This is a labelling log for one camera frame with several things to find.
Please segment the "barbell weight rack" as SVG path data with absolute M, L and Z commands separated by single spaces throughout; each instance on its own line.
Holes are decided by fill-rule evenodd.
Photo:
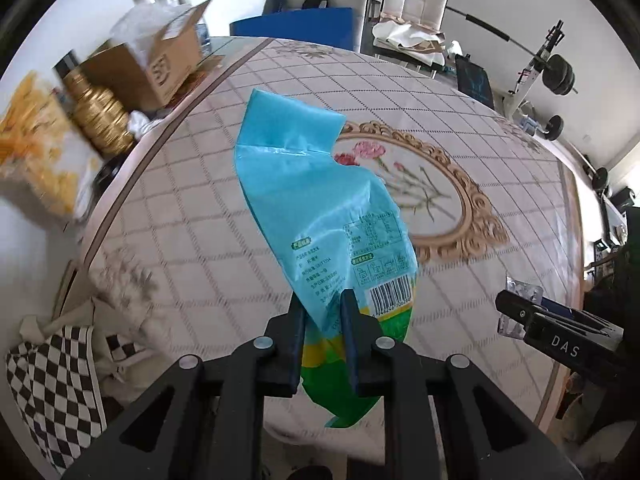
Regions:
M 506 118 L 515 119 L 524 125 L 525 131 L 531 136 L 539 136 L 541 139 L 549 142 L 559 140 L 564 131 L 564 119 L 560 115 L 553 115 L 544 125 L 541 125 L 540 122 L 533 120 L 529 114 L 522 113 L 522 104 L 525 102 L 530 89 L 533 88 L 533 85 L 538 80 L 542 82 L 544 88 L 547 88 L 555 96 L 567 96 L 569 93 L 578 93 L 575 88 L 576 75 L 573 66 L 571 66 L 562 55 L 553 53 L 553 49 L 565 37 L 563 32 L 564 22 L 559 20 L 552 26 L 548 30 L 542 46 L 534 52 L 509 36 L 506 32 L 472 14 L 455 9 L 453 6 L 450 6 L 450 4 L 446 6 L 446 10 L 463 16 L 465 21 L 485 29 L 486 32 L 490 32 L 507 44 L 517 46 L 530 55 L 530 61 L 521 71 L 521 75 L 518 76 L 514 89 L 503 98 L 503 114 Z

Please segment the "blue green snack bag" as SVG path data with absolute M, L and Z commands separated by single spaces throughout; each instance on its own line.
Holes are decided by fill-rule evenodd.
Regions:
M 309 315 L 302 357 L 306 395 L 331 428 L 359 422 L 375 399 L 347 375 L 340 299 L 352 289 L 384 335 L 403 340 L 418 263 L 408 229 L 378 170 L 380 140 L 341 137 L 342 114 L 253 90 L 234 150 L 247 207 Z

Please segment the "blue storage box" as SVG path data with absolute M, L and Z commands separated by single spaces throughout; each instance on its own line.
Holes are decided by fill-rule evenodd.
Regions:
M 351 8 L 315 8 L 264 14 L 229 24 L 231 36 L 269 37 L 355 50 Z

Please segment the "gold stacked vase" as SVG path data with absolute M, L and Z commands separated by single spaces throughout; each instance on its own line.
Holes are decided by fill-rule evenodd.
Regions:
M 110 89 L 92 84 L 79 67 L 63 78 L 63 84 L 75 102 L 74 121 L 105 158 L 126 154 L 134 147 L 129 114 Z

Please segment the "checkered black white cloth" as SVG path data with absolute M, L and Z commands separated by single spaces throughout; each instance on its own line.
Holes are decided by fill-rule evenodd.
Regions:
M 6 354 L 6 381 L 32 440 L 58 474 L 81 456 L 107 422 L 91 326 L 63 326 L 42 344 Z

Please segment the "brown cardboard box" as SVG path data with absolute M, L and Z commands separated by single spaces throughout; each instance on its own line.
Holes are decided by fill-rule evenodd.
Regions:
M 207 0 L 197 6 L 134 4 L 112 27 L 108 47 L 86 58 L 82 71 L 126 110 L 159 110 L 201 63 L 196 24 L 208 6 Z

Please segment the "DHA pure milk carton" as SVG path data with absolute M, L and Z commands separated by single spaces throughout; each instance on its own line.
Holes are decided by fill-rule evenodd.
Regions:
M 519 281 L 507 275 L 504 289 L 498 292 L 495 299 L 495 306 L 499 312 L 497 333 L 513 339 L 523 339 L 532 307 L 541 306 L 543 292 L 539 285 Z

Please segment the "yellow flower bouquet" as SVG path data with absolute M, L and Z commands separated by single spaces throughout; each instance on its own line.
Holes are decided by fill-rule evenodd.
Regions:
M 63 110 L 50 84 L 29 72 L 1 118 L 1 177 L 24 181 L 51 214 L 86 218 L 103 159 Z

